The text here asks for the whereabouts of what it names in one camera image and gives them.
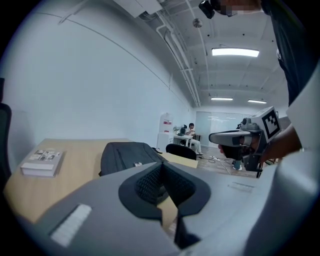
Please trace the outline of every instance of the black chair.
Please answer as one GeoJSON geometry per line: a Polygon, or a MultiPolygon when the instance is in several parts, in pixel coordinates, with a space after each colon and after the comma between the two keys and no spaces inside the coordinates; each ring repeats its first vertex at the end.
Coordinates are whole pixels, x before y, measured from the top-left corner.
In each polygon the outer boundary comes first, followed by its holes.
{"type": "Polygon", "coordinates": [[[165,151],[167,153],[170,153],[179,157],[188,158],[192,160],[197,159],[197,154],[187,146],[182,146],[177,144],[168,144],[165,147],[165,151]]]}
{"type": "Polygon", "coordinates": [[[3,191],[11,176],[8,160],[8,136],[11,122],[11,109],[8,105],[0,103],[0,189],[3,191]]]}

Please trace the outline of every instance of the fluorescent light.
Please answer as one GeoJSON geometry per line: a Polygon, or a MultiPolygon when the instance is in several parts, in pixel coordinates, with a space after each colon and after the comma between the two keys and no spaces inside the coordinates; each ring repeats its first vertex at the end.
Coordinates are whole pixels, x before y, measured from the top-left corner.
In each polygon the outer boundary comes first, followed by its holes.
{"type": "Polygon", "coordinates": [[[233,101],[234,98],[211,98],[212,101],[233,101]]]}
{"type": "Polygon", "coordinates": [[[249,56],[249,57],[258,57],[258,50],[250,50],[250,49],[242,49],[242,48],[213,48],[212,49],[213,56],[219,55],[241,55],[241,56],[249,56]]]}
{"type": "Polygon", "coordinates": [[[253,102],[253,103],[261,103],[261,104],[266,104],[266,101],[260,101],[260,100],[253,100],[253,99],[249,99],[248,102],[253,102]]]}

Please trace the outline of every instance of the floor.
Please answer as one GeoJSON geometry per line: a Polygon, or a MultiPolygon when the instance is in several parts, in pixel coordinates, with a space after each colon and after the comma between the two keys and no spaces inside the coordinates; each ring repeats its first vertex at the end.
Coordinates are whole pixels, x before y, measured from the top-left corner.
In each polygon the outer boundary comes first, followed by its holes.
{"type": "Polygon", "coordinates": [[[244,177],[252,177],[256,179],[257,173],[254,171],[247,171],[243,165],[241,165],[242,170],[233,169],[231,165],[231,163],[233,162],[233,159],[226,158],[223,154],[220,153],[220,150],[218,148],[201,146],[201,150],[203,155],[198,155],[196,158],[198,160],[198,166],[197,166],[198,168],[203,168],[208,171],[213,171],[213,172],[226,174],[226,175],[231,174],[231,175],[238,175],[238,176],[244,176],[244,177]],[[221,161],[212,160],[210,158],[211,156],[221,159],[221,161]]]}

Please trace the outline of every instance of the black backpack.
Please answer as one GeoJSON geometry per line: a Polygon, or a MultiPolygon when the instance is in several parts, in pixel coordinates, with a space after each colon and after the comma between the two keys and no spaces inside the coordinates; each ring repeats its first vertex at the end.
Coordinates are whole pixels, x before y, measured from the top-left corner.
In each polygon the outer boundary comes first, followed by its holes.
{"type": "MultiPolygon", "coordinates": [[[[141,142],[110,142],[106,145],[101,157],[101,172],[99,176],[120,172],[140,163],[167,162],[165,158],[156,153],[152,147],[141,142]]],[[[159,190],[157,203],[168,197],[165,187],[159,190]]]]}

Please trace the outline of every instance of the ceiling pipe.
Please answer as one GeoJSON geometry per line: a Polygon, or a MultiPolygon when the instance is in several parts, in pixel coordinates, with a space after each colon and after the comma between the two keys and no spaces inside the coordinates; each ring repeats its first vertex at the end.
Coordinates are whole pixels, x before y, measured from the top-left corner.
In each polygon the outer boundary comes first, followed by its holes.
{"type": "MultiPolygon", "coordinates": [[[[194,10],[192,9],[192,6],[189,2],[189,0],[185,0],[186,4],[188,5],[190,11],[191,11],[191,14],[193,16],[193,19],[196,19],[196,15],[195,15],[195,12],[194,10]]],[[[205,41],[204,41],[204,38],[202,37],[202,34],[201,34],[201,31],[200,31],[200,28],[197,29],[198,32],[199,32],[199,35],[200,35],[200,39],[201,39],[201,43],[202,43],[202,48],[203,48],[203,52],[204,52],[204,59],[205,59],[205,66],[206,66],[206,76],[207,76],[207,80],[208,80],[208,89],[210,88],[210,81],[209,81],[209,67],[208,67],[208,60],[207,60],[207,56],[208,56],[208,53],[207,53],[207,50],[206,50],[206,47],[205,47],[205,41]]]]}
{"type": "Polygon", "coordinates": [[[197,101],[196,101],[196,98],[195,98],[195,95],[194,95],[194,92],[193,92],[193,90],[192,90],[192,88],[191,88],[190,80],[189,80],[188,77],[186,77],[185,72],[183,72],[184,67],[183,67],[182,61],[180,60],[180,58],[179,58],[179,56],[178,56],[178,54],[177,54],[177,52],[176,52],[176,49],[173,47],[171,41],[170,41],[170,40],[166,40],[166,39],[164,38],[164,36],[161,34],[161,32],[160,32],[160,29],[166,28],[166,27],[167,27],[166,25],[158,26],[158,27],[156,28],[156,32],[157,32],[157,33],[159,34],[159,36],[164,40],[164,42],[166,43],[166,46],[167,46],[167,47],[169,48],[169,50],[171,51],[171,53],[172,53],[172,55],[173,55],[176,63],[178,64],[179,69],[182,71],[182,72],[181,72],[181,73],[182,73],[182,76],[183,76],[183,78],[184,78],[184,80],[185,80],[185,82],[186,82],[186,85],[188,86],[188,89],[189,89],[189,91],[190,91],[190,93],[191,93],[191,96],[192,96],[194,102],[196,103],[196,105],[198,105],[198,104],[197,104],[197,101]]]}
{"type": "Polygon", "coordinates": [[[180,55],[182,56],[182,59],[183,59],[185,65],[186,65],[186,69],[188,69],[188,72],[189,72],[190,77],[191,77],[191,81],[192,81],[191,85],[193,87],[194,94],[195,94],[195,97],[196,97],[196,100],[197,100],[196,104],[200,105],[200,98],[199,98],[199,94],[198,94],[198,90],[197,90],[194,74],[192,73],[192,70],[190,70],[192,67],[189,64],[189,61],[188,61],[188,59],[187,59],[187,57],[185,55],[185,52],[183,51],[183,49],[181,47],[181,44],[179,43],[179,41],[177,39],[177,36],[175,34],[175,31],[172,28],[172,26],[167,22],[167,20],[165,19],[165,17],[163,16],[163,14],[161,12],[158,11],[157,14],[158,14],[159,19],[162,21],[162,23],[169,29],[171,38],[172,38],[174,44],[176,45],[180,55]]]}

